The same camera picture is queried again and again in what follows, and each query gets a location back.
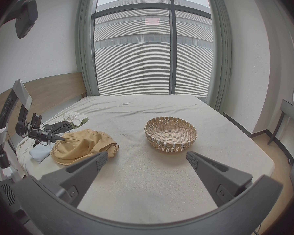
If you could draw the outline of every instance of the desk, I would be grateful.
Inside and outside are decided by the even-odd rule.
[[[280,119],[278,121],[277,127],[275,128],[275,130],[274,130],[274,132],[273,132],[273,134],[272,134],[272,136],[271,136],[271,138],[270,138],[270,140],[268,142],[268,145],[272,142],[272,140],[276,136],[285,114],[288,115],[291,119],[294,120],[294,105],[293,104],[291,104],[288,101],[285,101],[283,99],[282,103],[281,103],[280,110],[282,111]]]

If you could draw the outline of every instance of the window frame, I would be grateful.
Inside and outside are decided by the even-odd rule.
[[[195,15],[199,15],[208,19],[211,19],[211,14],[197,10],[191,7],[176,5],[174,0],[168,0],[168,3],[134,3],[126,4],[122,6],[116,6],[106,10],[96,12],[98,0],[94,0],[92,15],[91,15],[91,41],[92,41],[92,57],[94,62],[95,75],[97,80],[96,65],[95,65],[95,43],[94,43],[94,31],[95,31],[95,19],[106,16],[109,14],[138,10],[138,9],[167,9],[169,11],[169,25],[170,25],[170,79],[169,79],[169,94],[175,94],[176,86],[176,65],[177,65],[177,31],[176,31],[176,11],[188,12]]]

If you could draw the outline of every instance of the basket rim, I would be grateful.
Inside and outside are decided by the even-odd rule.
[[[160,139],[156,139],[155,137],[151,136],[146,127],[147,127],[147,124],[151,123],[152,121],[155,121],[157,119],[172,119],[172,120],[180,120],[181,122],[185,122],[185,125],[189,125],[189,128],[192,127],[195,131],[195,138],[193,138],[191,141],[186,141],[186,142],[183,142],[183,143],[168,143],[168,142],[165,142],[165,141],[161,141]],[[168,116],[165,116],[165,117],[156,117],[156,118],[152,118],[150,120],[148,120],[146,123],[145,123],[145,126],[144,126],[144,131],[145,131],[145,135],[146,135],[146,138],[148,139],[148,141],[150,143],[156,143],[158,145],[163,145],[163,146],[168,146],[168,147],[185,147],[186,145],[190,146],[191,144],[193,144],[195,142],[195,140],[197,139],[197,136],[198,136],[198,132],[195,128],[195,126],[193,126],[190,122],[184,120],[184,119],[181,119],[181,118],[176,118],[176,117],[168,117]]]

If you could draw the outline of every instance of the desk leg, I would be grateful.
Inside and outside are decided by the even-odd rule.
[[[277,127],[275,128],[275,130],[274,130],[274,132],[273,132],[273,134],[272,134],[272,136],[271,136],[271,138],[270,138],[270,140],[269,140],[269,142],[268,142],[268,145],[270,145],[270,143],[272,142],[272,140],[273,140],[274,137],[276,136],[276,134],[277,134],[277,132],[278,132],[278,130],[279,130],[279,128],[280,128],[280,125],[281,125],[281,123],[282,123],[282,120],[283,120],[284,115],[285,115],[285,113],[282,112],[282,113],[281,113],[281,116],[280,116],[280,119],[279,119],[279,121],[278,121]]]

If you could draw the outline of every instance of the wooden headboard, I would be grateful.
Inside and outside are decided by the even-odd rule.
[[[86,88],[83,82],[82,73],[68,73],[56,76],[49,76],[24,83],[25,88],[31,95],[33,101],[27,115],[27,121],[31,121],[33,113],[41,115],[52,107],[64,103],[76,96],[86,96]],[[0,94],[0,113],[3,105],[10,94],[11,89]],[[20,110],[15,107],[8,123],[8,133],[15,134],[15,125]]]

